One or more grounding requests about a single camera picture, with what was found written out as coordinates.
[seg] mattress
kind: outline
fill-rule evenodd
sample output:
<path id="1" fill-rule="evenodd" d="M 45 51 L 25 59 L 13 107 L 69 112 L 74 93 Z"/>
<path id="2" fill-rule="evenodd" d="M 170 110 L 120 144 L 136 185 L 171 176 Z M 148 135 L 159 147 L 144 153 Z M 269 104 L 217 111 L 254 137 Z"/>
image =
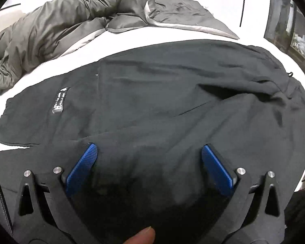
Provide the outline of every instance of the mattress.
<path id="1" fill-rule="evenodd" d="M 119 34 L 104 32 L 77 51 L 39 65 L 34 71 L 21 78 L 12 89 L 2 93 L 0 95 L 0 116 L 4 112 L 8 98 L 12 98 L 25 88 L 39 83 L 44 79 L 69 72 L 111 54 L 131 48 L 182 40 L 213 39 L 232 41 L 242 45 L 260 46 L 267 49 L 272 55 L 279 59 L 287 72 L 293 72 L 293 77 L 300 81 L 305 89 L 305 75 L 288 55 L 282 53 L 276 46 L 264 38 L 257 38 L 251 36 L 251 34 L 244 34 L 243 30 L 240 29 L 233 30 L 233 32 L 240 37 L 240 40 L 233 40 L 202 32 L 165 27 L 144 27 Z M 19 147 L 0 144 L 0 151 L 16 148 Z"/>

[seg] silver bolt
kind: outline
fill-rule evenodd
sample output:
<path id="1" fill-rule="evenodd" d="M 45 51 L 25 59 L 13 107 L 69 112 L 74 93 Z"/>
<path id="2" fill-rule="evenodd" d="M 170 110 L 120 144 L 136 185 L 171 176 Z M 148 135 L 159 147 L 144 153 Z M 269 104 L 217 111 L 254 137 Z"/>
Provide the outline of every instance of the silver bolt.
<path id="1" fill-rule="evenodd" d="M 24 176 L 25 176 L 25 177 L 28 177 L 28 176 L 30 176 L 31 173 L 32 173 L 32 172 L 31 172 L 30 170 L 27 170 L 27 171 L 24 172 Z"/>
<path id="2" fill-rule="evenodd" d="M 269 177 L 270 178 L 273 178 L 275 175 L 274 175 L 275 173 L 273 172 L 273 171 L 268 171 L 268 175 L 269 175 Z"/>
<path id="3" fill-rule="evenodd" d="M 237 169 L 237 172 L 240 174 L 240 175 L 244 175 L 246 173 L 246 170 L 244 168 L 238 168 Z"/>
<path id="4" fill-rule="evenodd" d="M 53 172 L 54 172 L 54 173 L 60 173 L 61 171 L 62 171 L 61 167 L 55 167 L 55 168 L 53 169 Z"/>

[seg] clothing label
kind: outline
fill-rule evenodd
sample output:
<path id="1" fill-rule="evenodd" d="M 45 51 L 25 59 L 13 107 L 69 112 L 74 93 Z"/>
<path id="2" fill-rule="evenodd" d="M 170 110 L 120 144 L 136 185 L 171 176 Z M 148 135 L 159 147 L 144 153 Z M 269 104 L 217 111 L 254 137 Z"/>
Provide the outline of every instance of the clothing label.
<path id="1" fill-rule="evenodd" d="M 67 91 L 69 90 L 70 87 L 66 87 L 60 90 L 58 93 L 57 99 L 55 101 L 55 104 L 53 106 L 52 113 L 62 113 L 63 111 L 63 103 L 64 103 L 64 98 L 66 97 Z"/>

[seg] gray comforter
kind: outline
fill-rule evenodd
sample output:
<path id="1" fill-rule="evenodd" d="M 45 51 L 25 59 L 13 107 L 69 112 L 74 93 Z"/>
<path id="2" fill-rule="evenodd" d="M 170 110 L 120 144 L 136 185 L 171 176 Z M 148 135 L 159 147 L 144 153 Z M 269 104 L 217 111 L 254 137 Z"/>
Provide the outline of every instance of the gray comforter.
<path id="1" fill-rule="evenodd" d="M 13 87 L 39 64 L 71 53 L 106 30 L 120 33 L 147 25 L 238 39 L 192 0 L 53 0 L 0 32 L 0 90 Z"/>

